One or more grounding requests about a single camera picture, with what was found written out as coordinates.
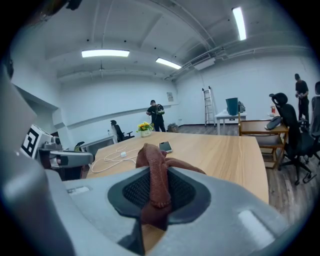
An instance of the ceiling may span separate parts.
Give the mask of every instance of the ceiling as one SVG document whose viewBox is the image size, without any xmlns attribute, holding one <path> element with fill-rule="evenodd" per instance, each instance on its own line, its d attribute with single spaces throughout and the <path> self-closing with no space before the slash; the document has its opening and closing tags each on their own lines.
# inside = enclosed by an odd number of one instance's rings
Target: ceiling
<svg viewBox="0 0 320 256">
<path fill-rule="evenodd" d="M 235 7 L 243 13 L 243 41 L 232 13 Z M 298 27 L 271 0 L 82 0 L 78 9 L 62 8 L 43 22 L 41 31 L 45 58 L 61 83 L 123 74 L 177 78 L 206 52 L 218 57 L 307 46 Z M 82 50 L 101 48 L 130 54 L 82 58 Z M 188 68 L 177 72 L 156 63 L 157 58 Z"/>
</svg>

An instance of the person in black clothing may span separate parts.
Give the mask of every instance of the person in black clothing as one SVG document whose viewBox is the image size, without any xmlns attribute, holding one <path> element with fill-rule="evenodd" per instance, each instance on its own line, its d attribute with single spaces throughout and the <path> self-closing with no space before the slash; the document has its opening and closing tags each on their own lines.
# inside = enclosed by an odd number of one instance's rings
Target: person in black clothing
<svg viewBox="0 0 320 256">
<path fill-rule="evenodd" d="M 151 100 L 151 107 L 148 108 L 146 114 L 151 116 L 151 122 L 153 123 L 154 129 L 156 132 L 161 131 L 166 132 L 163 114 L 165 113 L 164 107 L 160 104 L 156 104 L 155 100 Z"/>
<path fill-rule="evenodd" d="M 295 74 L 294 78 L 296 80 L 295 83 L 295 97 L 299 98 L 299 120 L 302 118 L 302 115 L 305 116 L 307 120 L 307 128 L 309 127 L 309 100 L 308 94 L 309 89 L 307 83 L 301 80 L 299 74 Z"/>
</svg>

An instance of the black pants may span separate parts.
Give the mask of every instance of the black pants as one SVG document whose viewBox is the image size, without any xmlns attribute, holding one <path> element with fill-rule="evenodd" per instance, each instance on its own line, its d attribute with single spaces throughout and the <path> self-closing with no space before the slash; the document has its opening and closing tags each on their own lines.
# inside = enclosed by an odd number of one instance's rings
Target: black pants
<svg viewBox="0 0 320 256">
<path fill-rule="evenodd" d="M 305 102 L 299 102 L 299 120 L 302 118 L 302 115 L 304 115 L 305 119 L 307 120 L 307 128 L 310 125 L 309 122 L 309 100 Z"/>
<path fill-rule="evenodd" d="M 154 122 L 154 129 L 155 129 L 156 132 L 160 132 L 159 128 L 164 133 L 166 132 L 165 123 L 163 121 L 155 121 Z"/>
</svg>

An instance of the brown leather object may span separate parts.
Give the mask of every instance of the brown leather object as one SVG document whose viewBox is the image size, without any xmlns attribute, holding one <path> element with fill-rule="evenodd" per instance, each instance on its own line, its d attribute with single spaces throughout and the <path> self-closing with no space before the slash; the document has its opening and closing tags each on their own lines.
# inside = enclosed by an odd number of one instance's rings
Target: brown leather object
<svg viewBox="0 0 320 256">
<path fill-rule="evenodd" d="M 142 166 L 150 167 L 150 194 L 149 202 L 141 212 L 143 223 L 151 224 L 160 229 L 166 225 L 167 215 L 171 212 L 171 196 L 168 185 L 168 167 L 178 167 L 201 174 L 205 174 L 201 169 L 191 164 L 168 157 L 167 152 L 160 150 L 153 144 L 145 143 L 140 149 L 136 158 L 136 168 Z"/>
</svg>

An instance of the black shirt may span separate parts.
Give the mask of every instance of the black shirt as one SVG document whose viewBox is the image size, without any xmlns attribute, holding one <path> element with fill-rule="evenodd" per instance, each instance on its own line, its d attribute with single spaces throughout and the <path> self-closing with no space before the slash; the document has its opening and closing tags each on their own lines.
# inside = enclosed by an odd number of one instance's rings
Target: black shirt
<svg viewBox="0 0 320 256">
<path fill-rule="evenodd" d="M 160 110 L 160 109 L 163 110 L 163 107 L 161 105 L 151 106 L 147 110 L 149 113 L 151 113 L 151 122 L 153 124 L 155 122 L 162 122 L 162 123 L 164 122 L 164 118 L 162 117 L 162 114 L 157 114 L 157 108 L 158 108 L 158 110 Z"/>
<path fill-rule="evenodd" d="M 298 94 L 305 94 L 306 92 L 309 91 L 307 83 L 305 81 L 301 81 L 301 82 L 296 82 L 295 83 L 295 90 L 298 92 Z M 308 96 L 299 99 L 302 103 L 308 103 Z"/>
</svg>

